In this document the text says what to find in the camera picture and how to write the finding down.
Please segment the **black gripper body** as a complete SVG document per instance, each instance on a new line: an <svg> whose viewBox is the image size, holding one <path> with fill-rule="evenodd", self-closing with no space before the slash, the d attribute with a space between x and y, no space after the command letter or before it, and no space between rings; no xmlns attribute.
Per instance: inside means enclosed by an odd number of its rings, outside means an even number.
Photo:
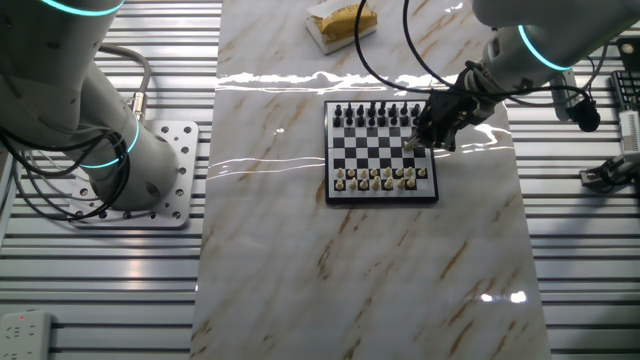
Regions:
<svg viewBox="0 0 640 360"><path fill-rule="evenodd" d="M457 90L449 89L435 95L435 124L438 129L462 129L479 125L494 114L500 97L479 79L459 79Z"/></svg>

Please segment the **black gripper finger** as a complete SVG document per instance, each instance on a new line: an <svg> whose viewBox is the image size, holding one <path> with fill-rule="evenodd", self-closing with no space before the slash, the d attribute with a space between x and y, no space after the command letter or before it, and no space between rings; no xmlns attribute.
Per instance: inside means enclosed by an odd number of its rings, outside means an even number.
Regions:
<svg viewBox="0 0 640 360"><path fill-rule="evenodd" d="M438 140L437 124L430 100L426 101L422 112L417 117L412 139L417 146L433 146Z"/></svg>
<svg viewBox="0 0 640 360"><path fill-rule="evenodd" d="M458 130L459 126L455 123L421 123L419 125L420 143L427 148L455 151Z"/></svg>

